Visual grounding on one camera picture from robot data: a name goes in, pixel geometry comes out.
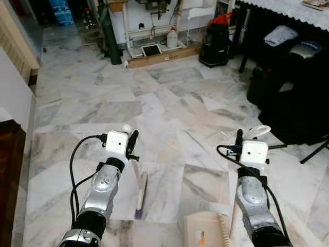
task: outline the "white wall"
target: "white wall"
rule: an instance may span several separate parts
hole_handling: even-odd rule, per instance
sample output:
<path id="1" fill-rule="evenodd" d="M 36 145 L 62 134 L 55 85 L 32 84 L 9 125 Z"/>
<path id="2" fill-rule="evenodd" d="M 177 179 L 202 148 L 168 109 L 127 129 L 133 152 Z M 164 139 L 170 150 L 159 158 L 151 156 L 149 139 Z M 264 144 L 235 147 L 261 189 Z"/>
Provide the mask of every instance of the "white wall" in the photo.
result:
<path id="1" fill-rule="evenodd" d="M 192 7 L 209 7 L 214 0 L 191 0 L 192 3 L 188 3 L 185 6 L 187 8 Z M 157 15 L 153 15 L 153 23 L 154 26 L 162 26 L 168 25 L 170 17 L 174 11 L 177 0 L 172 0 L 170 5 L 168 5 L 168 11 L 166 14 L 163 14 L 161 19 L 158 20 Z M 128 1 L 127 3 L 127 12 L 128 12 L 128 22 L 129 22 L 129 31 L 138 30 L 138 24 L 144 23 L 145 28 L 152 27 L 151 15 L 150 12 L 154 12 L 151 10 L 146 10 L 144 4 L 139 4 L 135 0 Z M 206 26 L 208 21 L 213 18 L 213 16 L 201 17 L 192 19 L 189 26 L 190 29 Z M 113 23 L 113 29 L 116 36 L 116 40 L 118 44 L 125 43 L 124 38 L 124 25 L 123 25 L 123 17 L 122 12 L 111 13 L 111 19 Z M 175 24 L 176 18 L 173 17 L 171 24 Z M 187 10 L 184 10 L 181 17 L 181 30 L 187 29 Z"/>
<path id="2" fill-rule="evenodd" d="M 30 88 L 0 48 L 0 121 L 14 119 L 27 132 L 31 101 Z"/>

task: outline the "white ball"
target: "white ball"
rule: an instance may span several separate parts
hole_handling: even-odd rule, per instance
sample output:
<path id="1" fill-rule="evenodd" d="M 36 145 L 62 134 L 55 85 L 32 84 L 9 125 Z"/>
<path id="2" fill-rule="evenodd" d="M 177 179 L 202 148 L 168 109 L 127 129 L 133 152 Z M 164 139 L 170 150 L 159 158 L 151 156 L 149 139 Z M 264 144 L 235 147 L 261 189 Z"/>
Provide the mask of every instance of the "white ball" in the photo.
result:
<path id="1" fill-rule="evenodd" d="M 124 125 L 122 127 L 122 131 L 130 134 L 133 130 L 132 130 L 132 127 L 130 125 Z"/>

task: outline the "blue container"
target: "blue container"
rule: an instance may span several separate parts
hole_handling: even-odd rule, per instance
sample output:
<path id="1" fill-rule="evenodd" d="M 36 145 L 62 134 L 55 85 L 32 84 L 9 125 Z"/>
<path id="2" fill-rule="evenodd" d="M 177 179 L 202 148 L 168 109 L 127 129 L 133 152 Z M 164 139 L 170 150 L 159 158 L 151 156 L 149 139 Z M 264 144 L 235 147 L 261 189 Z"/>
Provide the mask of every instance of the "blue container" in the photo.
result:
<path id="1" fill-rule="evenodd" d="M 70 10 L 55 12 L 55 17 L 59 26 L 67 26 L 74 24 Z"/>
<path id="2" fill-rule="evenodd" d="M 72 13 L 66 0 L 49 0 L 59 26 L 74 24 Z"/>

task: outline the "wooden cabinet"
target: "wooden cabinet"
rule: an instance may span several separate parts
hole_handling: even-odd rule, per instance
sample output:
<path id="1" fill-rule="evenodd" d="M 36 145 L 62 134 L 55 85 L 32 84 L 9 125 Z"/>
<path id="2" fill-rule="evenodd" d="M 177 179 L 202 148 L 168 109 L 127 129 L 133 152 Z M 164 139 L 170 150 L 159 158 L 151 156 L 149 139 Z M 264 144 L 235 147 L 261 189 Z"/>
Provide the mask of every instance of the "wooden cabinet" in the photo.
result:
<path id="1" fill-rule="evenodd" d="M 0 246 L 11 245 L 25 135 L 14 120 L 0 122 Z"/>
<path id="2" fill-rule="evenodd" d="M 29 83 L 31 71 L 40 66 L 25 40 L 27 35 L 22 34 L 23 27 L 17 26 L 19 20 L 15 15 L 8 0 L 0 0 L 0 46 L 24 81 Z"/>

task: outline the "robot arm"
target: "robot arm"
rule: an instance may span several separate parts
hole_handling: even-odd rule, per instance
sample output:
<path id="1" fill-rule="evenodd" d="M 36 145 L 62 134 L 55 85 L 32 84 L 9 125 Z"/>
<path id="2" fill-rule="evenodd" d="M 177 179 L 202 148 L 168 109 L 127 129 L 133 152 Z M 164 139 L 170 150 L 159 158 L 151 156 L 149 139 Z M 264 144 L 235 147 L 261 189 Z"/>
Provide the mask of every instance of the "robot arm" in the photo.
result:
<path id="1" fill-rule="evenodd" d="M 252 132 L 253 129 L 246 135 L 251 135 L 250 139 L 243 140 L 242 130 L 238 130 L 235 146 L 227 147 L 227 155 L 235 155 L 235 163 L 242 166 L 237 170 L 236 201 L 243 213 L 244 226 L 255 247 L 292 246 L 269 210 L 267 177 L 260 174 L 262 166 L 267 162 L 269 147 L 265 142 L 252 139 L 255 134 L 259 135 L 259 131 Z"/>
<path id="2" fill-rule="evenodd" d="M 260 175 L 260 171 L 251 168 Z M 290 246 L 268 207 L 267 193 L 262 183 L 244 168 L 238 169 L 237 203 L 243 222 L 255 247 Z"/>
<path id="3" fill-rule="evenodd" d="M 131 137 L 126 132 L 110 131 L 106 150 L 110 156 L 92 178 L 91 192 L 84 202 L 71 230 L 64 235 L 59 247 L 98 247 L 113 209 L 118 182 L 135 147 L 138 131 Z"/>

